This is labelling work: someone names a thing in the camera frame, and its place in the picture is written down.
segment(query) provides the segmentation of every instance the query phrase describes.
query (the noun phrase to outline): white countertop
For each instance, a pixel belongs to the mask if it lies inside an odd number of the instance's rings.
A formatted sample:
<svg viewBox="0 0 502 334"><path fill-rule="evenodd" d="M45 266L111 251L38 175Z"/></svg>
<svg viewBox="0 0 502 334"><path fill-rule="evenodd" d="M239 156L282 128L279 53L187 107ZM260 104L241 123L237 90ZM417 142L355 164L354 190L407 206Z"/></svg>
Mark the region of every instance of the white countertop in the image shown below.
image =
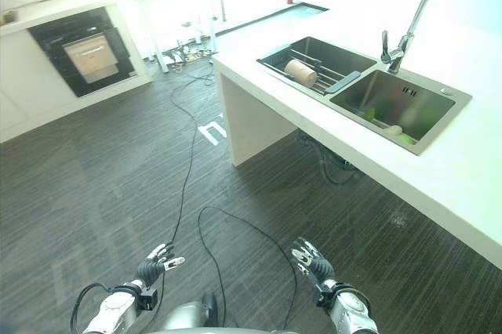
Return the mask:
<svg viewBox="0 0 502 334"><path fill-rule="evenodd" d="M0 27L0 36L115 2L116 0L47 0L26 5L16 10L17 21Z"/></svg>
<svg viewBox="0 0 502 334"><path fill-rule="evenodd" d="M269 75L255 59L314 36L378 58L371 18L314 16L215 56L218 70L294 125L335 150L502 269L502 34L487 34L424 14L402 68L472 95L471 102L420 155L379 136ZM391 35L397 44L400 35Z"/></svg>

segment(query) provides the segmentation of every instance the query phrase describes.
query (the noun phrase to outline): chrome faucet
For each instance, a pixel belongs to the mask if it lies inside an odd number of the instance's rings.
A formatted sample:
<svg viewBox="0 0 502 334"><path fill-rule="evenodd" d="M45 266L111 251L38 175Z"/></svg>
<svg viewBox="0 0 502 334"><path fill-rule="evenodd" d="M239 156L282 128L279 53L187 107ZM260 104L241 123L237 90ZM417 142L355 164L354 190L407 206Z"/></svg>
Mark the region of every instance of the chrome faucet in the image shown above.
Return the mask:
<svg viewBox="0 0 502 334"><path fill-rule="evenodd" d="M411 22L408 32L404 36L401 37L401 41L396 49L388 51L388 32L382 32L382 46L383 51L381 55L381 60L384 64L390 64L387 71L392 74L397 74L399 68L401 67L402 58L405 56L406 51L411 44L411 41L415 37L415 29L417 28L418 21L422 17L422 12L429 0L421 0L418 8L415 12L415 16L413 17L413 21Z"/></svg>

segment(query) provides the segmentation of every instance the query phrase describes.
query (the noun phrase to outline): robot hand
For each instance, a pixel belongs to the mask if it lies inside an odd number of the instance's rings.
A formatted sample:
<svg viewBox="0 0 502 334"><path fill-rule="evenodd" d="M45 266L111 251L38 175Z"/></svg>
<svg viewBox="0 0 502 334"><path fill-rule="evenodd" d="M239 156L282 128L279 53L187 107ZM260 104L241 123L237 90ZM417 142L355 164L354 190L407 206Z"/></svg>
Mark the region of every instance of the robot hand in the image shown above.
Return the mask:
<svg viewBox="0 0 502 334"><path fill-rule="evenodd" d="M298 238L291 249L294 263L303 275L323 283L333 275L333 266L310 242Z"/></svg>
<svg viewBox="0 0 502 334"><path fill-rule="evenodd" d="M144 282L146 287L150 287L155 283L162 273L178 267L183 262L185 262L184 257L173 258L174 253L173 243L160 244L157 248L151 251L151 253L140 263L138 266L138 271L134 278L140 279Z"/></svg>
<svg viewBox="0 0 502 334"><path fill-rule="evenodd" d="M178 267L185 258L173 258L172 243L160 244L145 258L134 280L111 289L112 294L100 306L100 312L83 331L84 334L115 334L125 332L142 310L153 310L157 290L151 288L160 275Z"/></svg>
<svg viewBox="0 0 502 334"><path fill-rule="evenodd" d="M291 254L293 263L314 285L315 305L326 309L338 333L378 334L366 295L348 283L336 281L333 266L321 252L304 238L298 238Z"/></svg>

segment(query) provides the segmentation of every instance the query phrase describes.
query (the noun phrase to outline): dish rack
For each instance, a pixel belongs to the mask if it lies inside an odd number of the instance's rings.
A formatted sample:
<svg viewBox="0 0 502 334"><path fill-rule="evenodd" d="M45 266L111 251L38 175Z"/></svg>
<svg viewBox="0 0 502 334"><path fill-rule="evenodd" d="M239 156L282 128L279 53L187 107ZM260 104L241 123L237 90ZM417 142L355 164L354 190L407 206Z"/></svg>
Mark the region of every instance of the dish rack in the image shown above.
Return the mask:
<svg viewBox="0 0 502 334"><path fill-rule="evenodd" d="M295 78L284 72L286 65L291 60L300 61L302 64L308 66L310 69L317 73L317 79L312 87L305 87L311 91L319 94L325 95L325 91L334 86L338 81L345 78L345 75L328 68L322 60L309 56L306 53L302 53L289 45L285 49L280 50L270 56L266 56L258 60L264 66L272 69L276 73L288 78L289 80L295 82Z"/></svg>

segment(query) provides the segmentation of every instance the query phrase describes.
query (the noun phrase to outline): oven door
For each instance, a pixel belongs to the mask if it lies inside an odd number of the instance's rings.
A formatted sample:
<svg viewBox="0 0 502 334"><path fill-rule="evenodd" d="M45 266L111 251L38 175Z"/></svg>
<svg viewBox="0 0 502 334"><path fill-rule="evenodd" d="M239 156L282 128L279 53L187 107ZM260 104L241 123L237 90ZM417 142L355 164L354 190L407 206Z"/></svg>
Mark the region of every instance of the oven door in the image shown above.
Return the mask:
<svg viewBox="0 0 502 334"><path fill-rule="evenodd" d="M63 49L87 84L118 73L118 60L104 34L65 44Z"/></svg>

